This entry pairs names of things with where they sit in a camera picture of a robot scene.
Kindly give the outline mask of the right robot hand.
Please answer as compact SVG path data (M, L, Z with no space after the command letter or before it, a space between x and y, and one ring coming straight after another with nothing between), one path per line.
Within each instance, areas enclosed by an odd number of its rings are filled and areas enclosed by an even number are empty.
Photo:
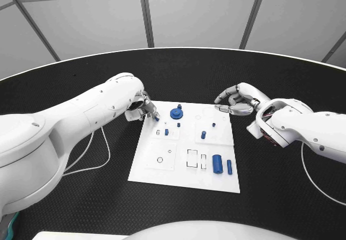
M214 98L214 109L235 116L248 116L258 111L269 97L248 83L227 87Z

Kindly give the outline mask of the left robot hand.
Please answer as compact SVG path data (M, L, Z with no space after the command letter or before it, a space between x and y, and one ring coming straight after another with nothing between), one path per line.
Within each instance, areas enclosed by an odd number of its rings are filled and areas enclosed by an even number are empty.
M144 117L152 118L155 121L160 120L160 114L157 107L150 99L148 93L139 90L134 96L135 109L138 111L138 120L142 121Z

